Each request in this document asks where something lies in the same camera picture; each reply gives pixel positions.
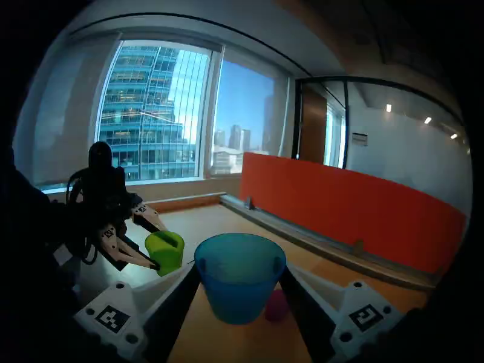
skyscraper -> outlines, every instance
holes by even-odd
[[[248,151],[250,149],[250,130],[242,129],[240,133],[240,150]]]
[[[240,126],[233,125],[231,128],[231,136],[229,138],[229,147],[230,149],[240,149]]]
[[[176,87],[172,80],[179,52],[126,41],[115,60],[102,104],[99,140],[111,146],[113,164],[125,168],[127,180],[195,176],[195,140],[184,137],[184,127],[191,126],[178,120],[175,100],[169,99]],[[198,59],[196,69],[205,66],[207,56],[183,52],[187,59]],[[199,82],[176,77],[180,84]]]
[[[216,130],[214,135],[214,145],[225,146],[225,131]]]
[[[232,126],[229,148],[242,151],[250,150],[250,130],[241,129],[239,125]]]

green cup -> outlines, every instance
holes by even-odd
[[[154,232],[146,238],[145,247],[149,257],[160,264],[158,275],[165,276],[182,266],[185,242],[175,232]]]

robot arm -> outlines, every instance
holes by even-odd
[[[88,227],[86,231],[78,231],[85,236],[74,237],[68,248],[87,264],[94,263],[99,251],[119,271],[128,263],[159,270],[159,263],[143,254],[125,235],[125,220],[132,218],[133,223],[150,233],[166,231],[166,228],[155,210],[137,194],[128,193],[124,169],[113,168],[111,159],[109,146],[97,142],[89,150],[89,167],[76,172],[69,180],[67,205],[82,204]],[[169,241],[171,237],[166,235],[164,239]],[[87,260],[93,246],[94,257]]]

window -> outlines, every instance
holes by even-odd
[[[113,60],[97,139],[126,180],[198,176],[204,92],[212,51],[162,41],[123,41]]]
[[[346,122],[344,110],[326,106],[326,141],[324,145],[324,164],[328,166],[343,167],[344,144],[346,135]]]
[[[211,174],[242,172],[244,152],[278,155],[287,84],[281,70],[225,49],[213,127]]]

building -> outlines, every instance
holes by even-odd
[[[232,125],[231,136],[229,138],[229,148],[237,149],[237,150],[239,150],[240,148],[240,126],[239,125]]]
[[[106,88],[99,140],[127,180],[195,176],[195,144],[183,138],[174,100],[168,99],[178,50],[124,45]]]
[[[239,150],[250,150],[250,130],[242,129],[240,132],[240,147]]]
[[[244,152],[242,150],[214,146],[212,174],[237,174],[242,172]]]
[[[225,146],[225,131],[216,130],[214,134],[214,145]]]
[[[241,129],[239,125],[233,125],[229,139],[229,148],[242,151],[250,150],[250,130]]]

